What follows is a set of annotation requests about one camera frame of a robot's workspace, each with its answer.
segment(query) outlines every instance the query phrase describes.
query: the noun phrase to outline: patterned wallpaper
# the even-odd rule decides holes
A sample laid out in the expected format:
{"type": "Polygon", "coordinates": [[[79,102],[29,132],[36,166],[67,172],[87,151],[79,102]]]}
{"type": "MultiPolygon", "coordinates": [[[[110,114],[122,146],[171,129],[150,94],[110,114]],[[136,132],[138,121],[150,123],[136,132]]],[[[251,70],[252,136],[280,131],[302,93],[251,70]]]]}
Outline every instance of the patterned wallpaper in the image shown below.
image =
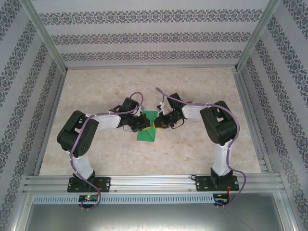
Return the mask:
{"type": "Polygon", "coordinates": [[[308,4],[283,0],[242,70],[271,164],[308,230],[308,4]]]}
{"type": "Polygon", "coordinates": [[[0,3],[0,231],[32,175],[63,75],[18,0],[0,3]]]}
{"type": "Polygon", "coordinates": [[[236,64],[269,0],[34,0],[68,67],[236,64]]]}

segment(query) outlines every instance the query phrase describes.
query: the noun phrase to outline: black bracket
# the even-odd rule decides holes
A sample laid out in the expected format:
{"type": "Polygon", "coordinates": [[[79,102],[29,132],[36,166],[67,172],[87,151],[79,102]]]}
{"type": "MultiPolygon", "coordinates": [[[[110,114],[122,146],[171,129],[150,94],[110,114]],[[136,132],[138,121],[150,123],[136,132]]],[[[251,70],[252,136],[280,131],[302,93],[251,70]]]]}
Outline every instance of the black bracket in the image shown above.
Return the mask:
{"type": "MultiPolygon", "coordinates": [[[[109,192],[110,189],[111,178],[110,177],[95,177],[94,185],[100,190],[102,193],[109,192]]],[[[93,187],[84,187],[79,183],[76,177],[71,177],[68,182],[67,191],[69,193],[95,193],[97,192],[93,187]]]]}
{"type": "Polygon", "coordinates": [[[211,176],[195,176],[197,192],[217,192],[217,191],[239,191],[240,187],[236,176],[229,177],[228,181],[223,182],[220,185],[215,186],[211,180],[211,176]]]}

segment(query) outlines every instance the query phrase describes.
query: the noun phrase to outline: purple cable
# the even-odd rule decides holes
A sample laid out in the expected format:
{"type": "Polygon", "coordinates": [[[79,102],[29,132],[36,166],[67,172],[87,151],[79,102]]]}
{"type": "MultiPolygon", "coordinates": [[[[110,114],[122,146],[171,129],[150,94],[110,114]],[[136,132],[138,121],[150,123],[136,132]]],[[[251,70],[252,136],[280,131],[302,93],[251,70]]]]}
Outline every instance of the purple cable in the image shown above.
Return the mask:
{"type": "Polygon", "coordinates": [[[236,135],[235,137],[233,138],[233,140],[229,143],[228,145],[228,150],[227,150],[227,157],[226,157],[226,161],[227,161],[227,166],[230,170],[232,170],[233,172],[238,172],[238,173],[241,173],[244,177],[244,181],[243,181],[243,185],[242,187],[240,188],[240,190],[238,191],[238,193],[236,194],[236,196],[234,197],[234,199],[232,201],[230,201],[227,205],[225,205],[225,207],[228,207],[229,205],[231,205],[237,198],[238,196],[241,194],[241,192],[243,191],[244,187],[245,187],[245,184],[246,184],[246,175],[245,173],[243,173],[242,171],[240,170],[236,170],[234,168],[232,168],[230,166],[230,162],[229,162],[229,156],[230,156],[230,148],[232,146],[232,144],[235,142],[235,140],[237,139],[237,137],[239,136],[239,133],[240,133],[240,124],[239,122],[237,121],[235,115],[230,111],[228,110],[227,108],[225,107],[222,107],[222,106],[219,106],[219,105],[216,105],[216,104],[210,104],[210,103],[188,103],[188,102],[185,102],[185,101],[182,101],[182,100],[178,100],[178,99],[175,99],[165,93],[163,93],[162,90],[160,90],[159,88],[155,88],[159,93],[161,93],[163,96],[166,96],[167,98],[170,98],[172,100],[175,100],[175,101],[178,101],[180,103],[184,103],[184,104],[189,104],[189,105],[197,105],[197,106],[205,106],[205,107],[216,107],[216,108],[219,108],[221,110],[224,110],[225,112],[227,112],[229,115],[231,115],[232,119],[234,120],[235,124],[236,124],[236,127],[237,127],[237,130],[236,130],[236,135]]]}
{"type": "MultiPolygon", "coordinates": [[[[141,96],[141,102],[140,102],[139,106],[136,107],[136,108],[134,108],[133,110],[130,110],[130,111],[128,111],[128,112],[110,112],[110,113],[109,113],[109,112],[102,112],[102,113],[98,113],[98,114],[89,116],[89,117],[86,119],[86,121],[84,122],[84,124],[82,125],[82,127],[81,127],[81,129],[80,129],[80,132],[79,132],[79,134],[78,134],[78,136],[77,136],[77,138],[76,138],[76,140],[75,140],[75,143],[74,143],[74,145],[73,145],[73,148],[72,148],[72,150],[71,150],[71,152],[70,152],[70,154],[69,154],[70,163],[71,163],[71,166],[72,166],[72,168],[73,168],[73,170],[74,170],[74,172],[75,172],[75,175],[78,176],[80,179],[82,179],[84,182],[86,182],[88,185],[92,186],[92,187],[97,191],[97,193],[98,193],[99,200],[97,201],[97,203],[96,203],[95,205],[93,205],[93,206],[90,207],[90,208],[87,208],[88,211],[91,210],[91,209],[94,209],[96,206],[99,205],[99,203],[101,202],[101,199],[102,199],[102,194],[101,194],[100,190],[99,190],[94,184],[92,184],[91,182],[87,181],[84,177],[82,177],[82,175],[80,175],[80,174],[78,173],[78,171],[77,171],[77,169],[75,168],[74,163],[73,163],[73,153],[74,153],[74,151],[75,151],[75,149],[76,149],[76,147],[77,147],[77,145],[78,145],[78,142],[79,142],[79,140],[80,140],[80,137],[81,137],[81,135],[82,135],[82,133],[83,133],[83,131],[84,131],[84,129],[85,129],[85,127],[86,127],[86,125],[87,125],[87,123],[88,123],[88,121],[89,121],[90,119],[92,119],[92,118],[94,118],[94,117],[96,117],[96,116],[102,116],[102,115],[123,115],[123,114],[129,114],[129,113],[132,113],[132,112],[138,110],[138,109],[142,106],[142,103],[143,103],[143,95],[142,95],[141,92],[138,92],[138,91],[137,91],[137,92],[132,93],[131,96],[130,96],[130,98],[131,98],[134,94],[139,94],[139,95],[141,96]]],[[[85,201],[82,201],[81,204],[80,204],[81,209],[84,209],[84,207],[82,207],[82,204],[83,204],[84,202],[85,202],[85,201]]]]}

